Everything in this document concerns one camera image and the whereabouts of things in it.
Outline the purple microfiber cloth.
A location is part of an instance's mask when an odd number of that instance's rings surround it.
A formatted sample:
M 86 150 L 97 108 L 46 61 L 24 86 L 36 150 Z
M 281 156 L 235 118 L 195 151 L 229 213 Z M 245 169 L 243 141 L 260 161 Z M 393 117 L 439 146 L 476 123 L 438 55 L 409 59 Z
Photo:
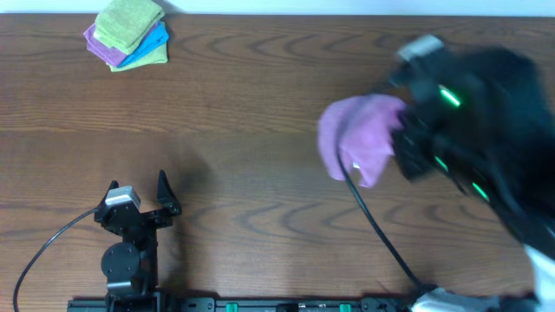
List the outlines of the purple microfiber cloth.
M 359 185 L 373 187 L 394 155 L 391 132 L 402 128 L 399 113 L 407 107 L 401 99 L 385 94 L 359 95 L 330 104 L 317 125 L 317 145 L 328 174 L 344 176 L 338 164 L 340 150 L 347 172 L 361 174 Z

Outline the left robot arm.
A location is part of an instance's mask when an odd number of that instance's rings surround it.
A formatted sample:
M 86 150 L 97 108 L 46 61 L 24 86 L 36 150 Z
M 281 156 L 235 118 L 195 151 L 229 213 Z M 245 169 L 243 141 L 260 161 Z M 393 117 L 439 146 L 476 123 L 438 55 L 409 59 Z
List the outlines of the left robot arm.
M 95 212 L 95 222 L 121 238 L 102 256 L 101 270 L 107 278 L 108 311 L 170 311 L 173 300 L 157 289 L 157 230 L 173 225 L 182 207 L 167 175 L 160 171 L 158 210 L 141 212 L 140 198 L 130 185 L 112 182 Z

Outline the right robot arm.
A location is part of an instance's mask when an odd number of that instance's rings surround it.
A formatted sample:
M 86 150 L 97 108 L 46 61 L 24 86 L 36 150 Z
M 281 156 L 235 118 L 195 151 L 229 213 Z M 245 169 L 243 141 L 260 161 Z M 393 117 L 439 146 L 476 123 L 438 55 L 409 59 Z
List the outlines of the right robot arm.
M 393 148 L 409 180 L 441 172 L 484 201 L 532 262 L 534 298 L 502 309 L 554 308 L 554 119 L 537 68 L 509 49 L 437 49 L 391 76 L 411 96 Z

